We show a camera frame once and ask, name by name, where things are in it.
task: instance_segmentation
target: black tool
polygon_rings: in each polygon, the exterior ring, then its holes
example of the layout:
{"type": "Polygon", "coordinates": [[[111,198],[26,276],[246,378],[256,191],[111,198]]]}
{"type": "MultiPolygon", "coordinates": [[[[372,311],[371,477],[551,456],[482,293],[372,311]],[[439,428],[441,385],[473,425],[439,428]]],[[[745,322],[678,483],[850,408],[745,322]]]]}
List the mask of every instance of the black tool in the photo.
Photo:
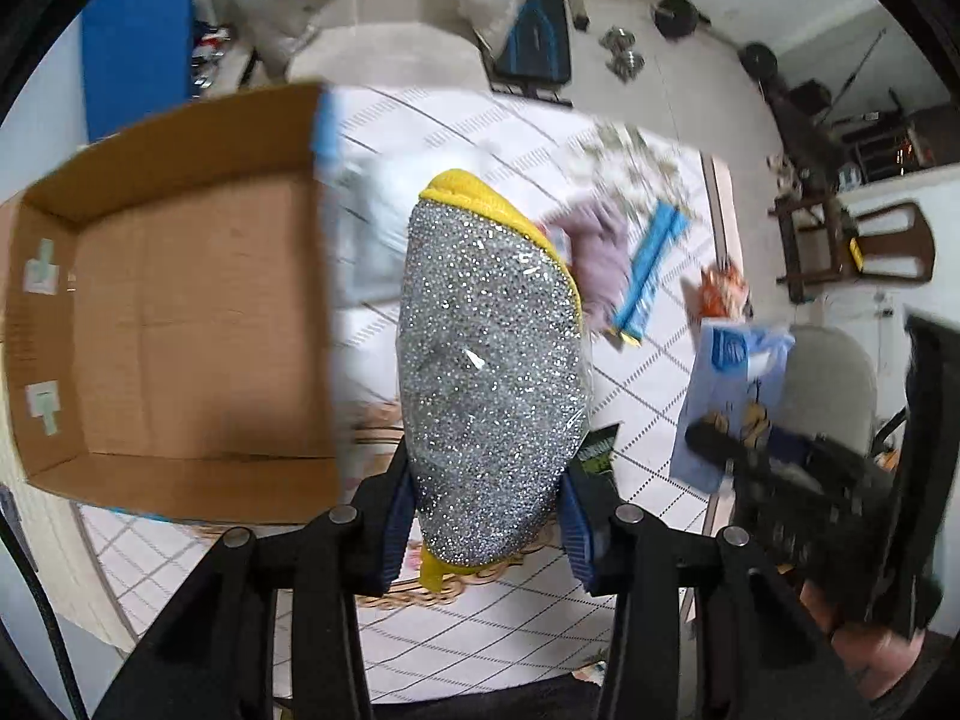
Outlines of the black tool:
{"type": "MultiPolygon", "coordinates": [[[[877,517],[886,512],[895,522],[885,531],[884,560],[875,572],[878,584],[872,585],[880,592],[870,600],[873,618],[889,620],[895,631],[922,622],[929,608],[918,595],[924,591],[919,579],[960,445],[960,424],[952,420],[960,402],[960,335],[918,317],[909,319],[907,330],[914,368],[907,387],[904,471],[886,495],[896,504],[878,504],[884,496],[875,501],[866,490],[856,456],[836,452],[827,454],[840,463],[826,473],[838,495],[796,495],[812,511],[827,497],[843,517],[841,528],[858,507],[877,517]]],[[[718,453],[738,457],[738,451],[724,443],[718,453]]],[[[749,455],[748,465],[750,457],[762,466],[762,453],[749,455]]],[[[810,457],[805,472],[819,475],[822,459],[822,454],[810,457]]],[[[621,501],[608,472],[588,473],[588,467],[602,471],[575,460],[563,474],[558,516],[574,574],[591,594],[617,595],[608,670],[594,717],[676,716],[680,587],[692,587],[697,600],[701,716],[869,716],[827,639],[758,538],[738,525],[717,538],[672,531],[621,501]]],[[[741,485],[750,483],[749,475],[741,476],[741,485]]],[[[294,590],[296,720],[371,720],[354,595],[387,591],[400,571],[414,507],[402,442],[390,469],[364,480],[351,505],[281,536],[258,539],[246,528],[227,531],[128,657],[94,720],[268,720],[277,589],[294,590]]],[[[16,551],[16,540],[10,543],[16,551]]],[[[49,709],[24,716],[50,720],[49,709]]]]}
{"type": "Polygon", "coordinates": [[[747,448],[700,422],[686,442],[712,464],[731,464],[733,522],[773,560],[802,570],[848,622],[911,638],[943,598],[931,560],[960,449],[960,333],[915,314],[906,331],[913,355],[896,474],[824,436],[774,429],[765,448],[747,448]]]}
{"type": "Polygon", "coordinates": [[[822,632],[742,528],[716,538],[670,530],[577,461],[560,482],[558,516],[574,575],[592,595],[617,594],[597,720],[677,716],[679,587],[696,594],[698,717],[870,716],[822,632]]]}

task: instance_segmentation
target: glittery pouch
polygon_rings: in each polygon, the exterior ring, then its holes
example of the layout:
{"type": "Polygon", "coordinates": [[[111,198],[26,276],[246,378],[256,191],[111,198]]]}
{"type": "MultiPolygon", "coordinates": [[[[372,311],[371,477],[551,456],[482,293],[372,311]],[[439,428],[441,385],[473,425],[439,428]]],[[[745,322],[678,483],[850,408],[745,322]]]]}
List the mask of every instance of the glittery pouch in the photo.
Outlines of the glittery pouch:
{"type": "Polygon", "coordinates": [[[573,279],[544,234],[448,170],[410,217],[397,359],[419,523],[451,566],[502,560],[553,509],[587,432],[573,279]]]}

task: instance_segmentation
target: blue plastic bag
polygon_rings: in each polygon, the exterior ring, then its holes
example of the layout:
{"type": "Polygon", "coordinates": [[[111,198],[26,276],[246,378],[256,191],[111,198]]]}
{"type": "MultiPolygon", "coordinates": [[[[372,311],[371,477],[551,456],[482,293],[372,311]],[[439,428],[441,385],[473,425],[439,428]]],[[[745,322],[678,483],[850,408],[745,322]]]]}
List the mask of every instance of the blue plastic bag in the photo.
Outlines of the blue plastic bag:
{"type": "Polygon", "coordinates": [[[704,319],[678,419],[670,476],[703,493],[716,493],[720,487],[723,471],[690,451],[684,438],[688,425],[705,416],[747,446],[766,442],[793,344],[786,327],[704,319]]]}

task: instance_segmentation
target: open cardboard box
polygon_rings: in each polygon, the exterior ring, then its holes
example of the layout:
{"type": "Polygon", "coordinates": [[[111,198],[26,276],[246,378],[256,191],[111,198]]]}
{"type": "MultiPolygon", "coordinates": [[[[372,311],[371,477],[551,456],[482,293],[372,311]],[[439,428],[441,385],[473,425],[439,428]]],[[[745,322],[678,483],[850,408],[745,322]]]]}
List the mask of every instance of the open cardboard box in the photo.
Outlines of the open cardboard box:
{"type": "Polygon", "coordinates": [[[336,503],[320,85],[192,103],[0,207],[4,365],[28,482],[171,519],[336,503]]]}

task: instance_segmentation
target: black cable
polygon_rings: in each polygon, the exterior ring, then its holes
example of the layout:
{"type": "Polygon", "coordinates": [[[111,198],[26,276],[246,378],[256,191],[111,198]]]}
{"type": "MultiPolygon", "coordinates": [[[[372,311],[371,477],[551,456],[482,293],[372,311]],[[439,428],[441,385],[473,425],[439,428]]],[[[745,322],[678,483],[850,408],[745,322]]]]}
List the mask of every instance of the black cable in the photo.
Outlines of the black cable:
{"type": "Polygon", "coordinates": [[[37,578],[32,565],[30,565],[30,560],[27,560],[27,554],[23,551],[20,541],[14,535],[13,529],[3,514],[0,514],[0,541],[3,541],[3,545],[20,570],[20,576],[27,583],[30,594],[34,596],[34,603],[37,604],[37,611],[40,612],[40,619],[43,620],[43,627],[47,629],[47,637],[54,651],[56,668],[59,669],[61,680],[64,681],[64,689],[70,707],[72,707],[77,720],[89,720],[86,707],[83,704],[83,696],[80,696],[80,685],[77,685],[77,675],[73,673],[73,666],[70,664],[70,656],[67,654],[66,644],[64,643],[64,635],[59,630],[56,615],[50,605],[50,599],[43,591],[40,579],[37,578]]]}

